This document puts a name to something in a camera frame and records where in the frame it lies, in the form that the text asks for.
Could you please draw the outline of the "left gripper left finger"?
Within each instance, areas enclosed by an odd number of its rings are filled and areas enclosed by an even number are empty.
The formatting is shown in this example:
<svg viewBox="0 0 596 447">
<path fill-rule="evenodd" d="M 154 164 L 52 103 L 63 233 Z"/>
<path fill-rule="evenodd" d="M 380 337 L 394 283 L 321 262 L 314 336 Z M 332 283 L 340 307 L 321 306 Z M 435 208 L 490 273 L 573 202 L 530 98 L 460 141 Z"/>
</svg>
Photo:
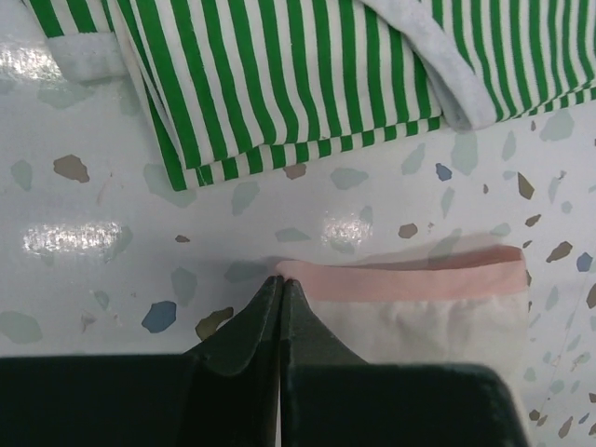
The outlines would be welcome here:
<svg viewBox="0 0 596 447">
<path fill-rule="evenodd" d="M 2 444 L 274 445 L 282 289 L 182 354 L 2 359 Z"/>
</svg>

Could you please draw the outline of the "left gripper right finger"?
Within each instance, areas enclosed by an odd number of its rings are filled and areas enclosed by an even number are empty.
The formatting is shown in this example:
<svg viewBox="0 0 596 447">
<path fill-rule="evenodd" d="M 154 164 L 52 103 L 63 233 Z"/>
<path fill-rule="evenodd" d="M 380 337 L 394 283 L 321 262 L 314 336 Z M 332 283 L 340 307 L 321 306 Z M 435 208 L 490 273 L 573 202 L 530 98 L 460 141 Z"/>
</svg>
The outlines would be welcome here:
<svg viewBox="0 0 596 447">
<path fill-rule="evenodd" d="M 296 280 L 280 310 L 284 446 L 526 446 L 516 403 L 487 367 L 372 364 L 312 312 Z"/>
</svg>

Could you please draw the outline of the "white pink-trimmed underwear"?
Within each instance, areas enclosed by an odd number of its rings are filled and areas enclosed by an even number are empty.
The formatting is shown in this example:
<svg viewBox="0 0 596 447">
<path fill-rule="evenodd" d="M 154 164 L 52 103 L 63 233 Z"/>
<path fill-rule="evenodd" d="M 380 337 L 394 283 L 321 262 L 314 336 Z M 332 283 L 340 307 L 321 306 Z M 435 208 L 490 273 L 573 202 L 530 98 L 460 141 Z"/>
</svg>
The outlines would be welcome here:
<svg viewBox="0 0 596 447">
<path fill-rule="evenodd" d="M 320 321 L 370 363 L 465 362 L 514 373 L 528 286 L 522 250 L 493 246 L 420 264 L 282 261 Z"/>
</svg>

